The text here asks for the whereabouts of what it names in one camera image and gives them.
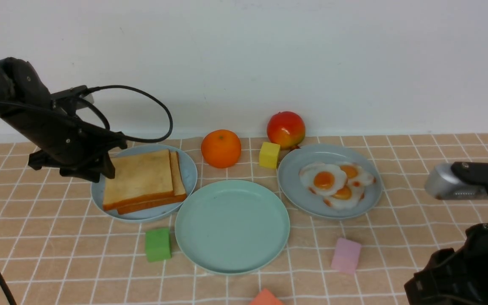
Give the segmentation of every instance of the light blue plate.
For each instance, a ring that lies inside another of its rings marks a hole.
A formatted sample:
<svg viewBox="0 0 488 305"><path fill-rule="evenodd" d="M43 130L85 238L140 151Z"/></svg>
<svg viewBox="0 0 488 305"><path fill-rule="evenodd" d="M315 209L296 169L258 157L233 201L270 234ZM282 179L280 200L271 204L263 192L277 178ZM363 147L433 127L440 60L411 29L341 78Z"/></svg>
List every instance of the light blue plate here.
<svg viewBox="0 0 488 305"><path fill-rule="evenodd" d="M277 195L244 180L207 185L176 216L176 241L192 262L215 274L238 275L269 264L289 237L289 215Z"/></svg>
<svg viewBox="0 0 488 305"><path fill-rule="evenodd" d="M313 162L336 164L338 162L355 162L364 170L376 177L376 183L367 186L364 199L357 206L349 210L334 210L323 203L320 196L310 193L300 182L299 171ZM287 199L296 207L322 218L343 220L360 216L374 207L381 197L383 183L374 164L364 158L357 151L348 147L314 144L306 145L287 154L277 170L278 185Z"/></svg>
<svg viewBox="0 0 488 305"><path fill-rule="evenodd" d="M169 149L171 151L178 151L178 158L180 162L180 174L182 175L182 181L184 182L184 187L186 188L186 193L191 195L195 186L197 185L197 166L193 159L183 152L182 150L161 144L150 144L141 145L137 147L128 148L122 150L117 156L125 157L132 155L140 155L145 153L150 153L152 151L158 151L163 149ZM99 210L103 211L103 197L105 193L105 176L101 175L99 183L91 184L91 196L93 197L93 202ZM116 210L103 211L103 213L120 220L122 222L140 223L140 222L154 222L155 220L160 220L169 216L174 211L182 205L181 202L171 203L170 205L164 205L159 207L149 208L147 210L141 210L129 214L120 215Z"/></svg>

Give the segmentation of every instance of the blue plate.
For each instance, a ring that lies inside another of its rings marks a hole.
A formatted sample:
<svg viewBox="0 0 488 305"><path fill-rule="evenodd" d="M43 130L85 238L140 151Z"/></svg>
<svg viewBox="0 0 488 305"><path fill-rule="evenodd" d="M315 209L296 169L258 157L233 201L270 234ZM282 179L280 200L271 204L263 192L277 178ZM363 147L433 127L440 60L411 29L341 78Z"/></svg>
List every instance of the blue plate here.
<svg viewBox="0 0 488 305"><path fill-rule="evenodd" d="M323 162L325 164L355 162L374 175L376 183L364 189L364 199L354 208L334 210L325 205L320 196L310 193L300 182L300 169L313 162ZM368 212L380 200L383 188L380 174L372 162L348 147L329 144L306 145L291 151L280 162L277 177L281 191L293 205L313 216L333 220L354 218Z"/></svg>
<svg viewBox="0 0 488 305"><path fill-rule="evenodd" d="M238 275L269 264L289 237L289 215L269 189L244 180L202 187L176 215L176 241L192 262Z"/></svg>
<svg viewBox="0 0 488 305"><path fill-rule="evenodd" d="M178 157L180 159L180 174L182 175L182 181L184 182L184 187L186 188L186 193L191 195L195 186L197 185L197 166L193 159L186 154L184 151L167 145L161 144L151 144L151 145L141 145L137 147L128 148L122 150L117 156L125 157L132 155L140 155L145 153L150 153L152 151L158 151L163 149L169 149L171 151L178 151ZM116 210L104 211L103 210L103 197L105 193L105 176L101 175L99 183L91 184L91 196L93 197L93 202L99 210L103 213L120 220L122 222L140 223L140 222L154 222L155 220L160 220L169 216L171 213L175 212L182 205L181 202L171 203L170 205L164 205L159 207L149 208L147 210L141 210L129 214L120 215Z"/></svg>

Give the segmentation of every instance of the toast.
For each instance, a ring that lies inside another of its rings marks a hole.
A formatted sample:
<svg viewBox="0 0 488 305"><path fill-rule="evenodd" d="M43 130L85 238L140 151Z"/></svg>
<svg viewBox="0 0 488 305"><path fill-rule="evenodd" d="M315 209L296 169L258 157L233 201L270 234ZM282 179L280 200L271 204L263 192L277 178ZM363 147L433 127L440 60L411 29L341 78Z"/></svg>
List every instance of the toast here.
<svg viewBox="0 0 488 305"><path fill-rule="evenodd" d="M180 174L180 163L177 151L171 151L170 153L170 164L171 164L171 176L172 176L172 186L174 188L174 195L172 197L148 200L140 203L135 203L118 208L118 214L128 214L132 212L137 212L140 210L145 210L147 208L153 208L163 205L169 205L175 202L182 202L188 197L186 194L186 188L184 187L184 182L182 181L182 175Z"/></svg>
<svg viewBox="0 0 488 305"><path fill-rule="evenodd" d="M114 179L105 180L103 210L174 196L168 149L112 159Z"/></svg>

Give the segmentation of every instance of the tangerine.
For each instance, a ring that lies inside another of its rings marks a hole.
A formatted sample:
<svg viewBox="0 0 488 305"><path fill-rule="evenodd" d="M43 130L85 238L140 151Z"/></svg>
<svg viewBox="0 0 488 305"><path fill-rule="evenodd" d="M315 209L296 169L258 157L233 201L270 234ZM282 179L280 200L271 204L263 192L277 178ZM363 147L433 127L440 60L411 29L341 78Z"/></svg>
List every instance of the tangerine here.
<svg viewBox="0 0 488 305"><path fill-rule="evenodd" d="M201 153L205 161L216 168L227 168L238 162L242 144L238 136L230 130L213 131L203 139Z"/></svg>

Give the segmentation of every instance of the egg yolk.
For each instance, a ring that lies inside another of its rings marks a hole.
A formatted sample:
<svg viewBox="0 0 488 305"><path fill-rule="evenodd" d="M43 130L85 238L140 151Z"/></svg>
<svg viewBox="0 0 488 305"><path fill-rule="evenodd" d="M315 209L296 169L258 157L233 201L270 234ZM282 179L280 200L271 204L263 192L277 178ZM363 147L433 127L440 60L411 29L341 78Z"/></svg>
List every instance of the egg yolk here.
<svg viewBox="0 0 488 305"><path fill-rule="evenodd" d="M313 179L313 185L318 189L330 189L335 185L335 176L330 172L318 172Z"/></svg>
<svg viewBox="0 0 488 305"><path fill-rule="evenodd" d="M340 169L346 173L348 179L355 178L359 174L357 169L351 165L342 165Z"/></svg>
<svg viewBox="0 0 488 305"><path fill-rule="evenodd" d="M349 187L347 186L344 186L343 188L339 189L336 193L334 193L333 197L341 200L350 199L351 189L349 189Z"/></svg>

